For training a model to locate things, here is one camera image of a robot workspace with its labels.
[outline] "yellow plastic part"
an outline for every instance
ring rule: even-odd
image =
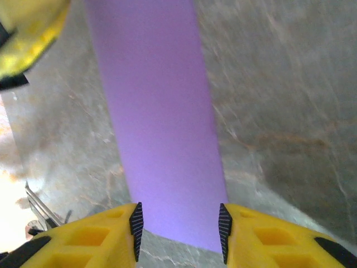
[[[134,268],[134,238],[127,204],[65,224],[35,236],[51,241],[21,268]]]
[[[235,204],[231,215],[228,268],[344,268],[314,240],[325,234]]]
[[[0,80],[30,68],[62,31],[70,0],[0,0],[0,22],[13,35],[0,48]]]

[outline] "metal rod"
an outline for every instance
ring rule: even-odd
[[[39,208],[47,214],[49,218],[53,220],[58,226],[63,225],[63,223],[58,219],[56,215],[37,197],[37,195],[30,189],[28,186],[28,182],[26,182],[25,186],[26,193],[35,201],[35,203],[39,206]]]

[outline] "gray marble surface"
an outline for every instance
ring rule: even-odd
[[[196,9],[230,201],[355,250],[357,2],[196,0]],[[130,202],[82,2],[27,77],[29,87],[2,94],[17,180],[69,221]],[[138,267],[224,265],[145,232]]]

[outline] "black textured pad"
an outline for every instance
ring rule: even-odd
[[[16,75],[13,77],[6,77],[0,81],[0,91],[17,88],[26,84],[28,84],[28,81],[23,74]]]
[[[20,268],[50,240],[51,237],[43,236],[26,242],[21,247],[12,251],[9,255],[3,258],[0,261],[0,268]]]
[[[322,237],[316,237],[315,241],[346,268],[357,267],[357,257],[340,244]]]
[[[221,239],[224,264],[227,264],[228,259],[228,237],[230,236],[230,231],[232,229],[232,221],[232,217],[228,210],[224,204],[221,204],[219,208],[218,229]]]
[[[130,216],[129,223],[131,234],[134,236],[135,260],[138,261],[140,254],[141,236],[143,234],[144,228],[143,207],[141,202],[139,202],[135,207],[133,214]]]
[[[11,37],[11,33],[8,33],[4,26],[0,23],[0,47],[6,43],[6,41]]]

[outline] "purple mat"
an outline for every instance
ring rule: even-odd
[[[133,202],[145,229],[220,252],[227,203],[192,0],[86,0]]]

